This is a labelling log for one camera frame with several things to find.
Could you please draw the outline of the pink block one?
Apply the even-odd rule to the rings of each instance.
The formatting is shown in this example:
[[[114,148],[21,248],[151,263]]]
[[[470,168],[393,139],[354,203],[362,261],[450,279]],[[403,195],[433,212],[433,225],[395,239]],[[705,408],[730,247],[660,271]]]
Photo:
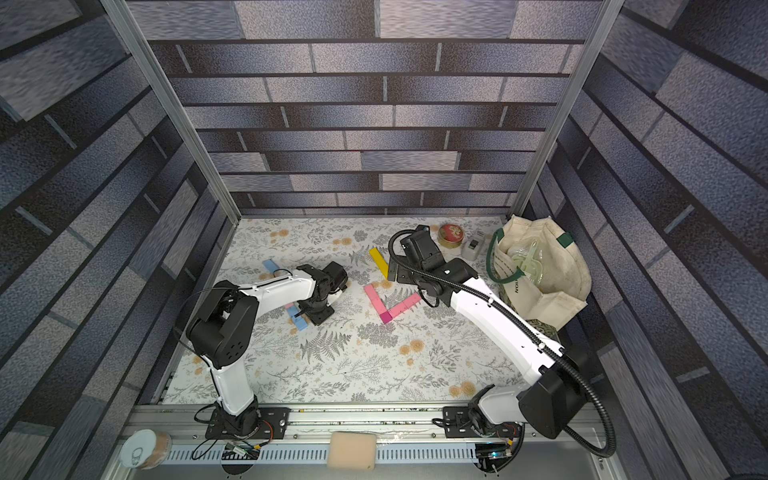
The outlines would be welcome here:
[[[421,295],[419,293],[415,293],[409,297],[407,297],[404,300],[404,304],[408,305],[409,307],[417,304],[421,300]]]

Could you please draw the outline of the pink block two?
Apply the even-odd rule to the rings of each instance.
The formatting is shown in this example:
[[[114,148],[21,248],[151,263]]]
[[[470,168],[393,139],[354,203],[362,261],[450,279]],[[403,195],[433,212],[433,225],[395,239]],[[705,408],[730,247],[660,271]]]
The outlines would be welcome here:
[[[403,302],[393,306],[392,308],[390,308],[388,310],[388,313],[389,313],[390,317],[392,319],[394,319],[394,318],[396,318],[397,316],[399,316],[400,314],[402,314],[403,312],[407,311],[410,308],[411,308],[411,305],[408,304],[407,302],[403,301]]]

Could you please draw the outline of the pink block five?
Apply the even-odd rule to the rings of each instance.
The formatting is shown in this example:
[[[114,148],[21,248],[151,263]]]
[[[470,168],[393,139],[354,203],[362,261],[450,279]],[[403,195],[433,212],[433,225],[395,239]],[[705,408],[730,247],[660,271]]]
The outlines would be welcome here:
[[[371,302],[379,301],[380,297],[378,296],[375,288],[372,284],[368,284],[364,287],[364,292],[368,296],[368,298],[371,300]]]

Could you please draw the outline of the pink block three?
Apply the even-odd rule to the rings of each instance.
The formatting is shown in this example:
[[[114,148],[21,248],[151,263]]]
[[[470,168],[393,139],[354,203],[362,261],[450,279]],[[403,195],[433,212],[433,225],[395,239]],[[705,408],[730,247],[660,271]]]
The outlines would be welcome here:
[[[380,299],[372,300],[372,305],[379,315],[383,315],[388,312],[388,309]]]

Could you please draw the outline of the blue block one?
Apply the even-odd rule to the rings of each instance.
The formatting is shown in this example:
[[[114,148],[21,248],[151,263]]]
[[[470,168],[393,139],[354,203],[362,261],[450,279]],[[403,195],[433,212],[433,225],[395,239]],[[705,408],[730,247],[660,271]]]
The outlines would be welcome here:
[[[271,259],[264,260],[262,264],[272,274],[280,269],[280,267]]]

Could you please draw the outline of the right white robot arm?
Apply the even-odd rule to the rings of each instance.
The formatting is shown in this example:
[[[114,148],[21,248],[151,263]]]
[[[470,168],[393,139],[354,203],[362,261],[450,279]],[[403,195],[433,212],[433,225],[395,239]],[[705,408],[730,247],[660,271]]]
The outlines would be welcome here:
[[[398,282],[417,286],[469,319],[511,360],[527,384],[519,392],[495,385],[481,390],[467,407],[464,430],[491,437],[501,432],[520,433],[529,426],[549,439],[564,432],[597,457],[613,456],[615,429],[596,391],[580,372],[582,355],[522,320],[460,258],[423,271],[405,257],[393,255],[390,270],[397,274]],[[590,443],[569,426],[586,403],[594,405],[603,426],[602,446]]]

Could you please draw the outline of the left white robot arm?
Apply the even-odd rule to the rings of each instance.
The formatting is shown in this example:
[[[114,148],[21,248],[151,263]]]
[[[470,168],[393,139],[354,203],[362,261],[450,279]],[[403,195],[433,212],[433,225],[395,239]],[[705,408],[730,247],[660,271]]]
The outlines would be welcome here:
[[[245,438],[261,424],[243,360],[259,315],[292,304],[297,318],[319,326],[333,315],[332,303],[346,290],[347,280],[346,270],[336,262],[322,269],[305,264],[293,274],[250,286],[220,281],[206,292],[186,327],[186,338],[210,369],[217,392],[214,417],[225,432]]]

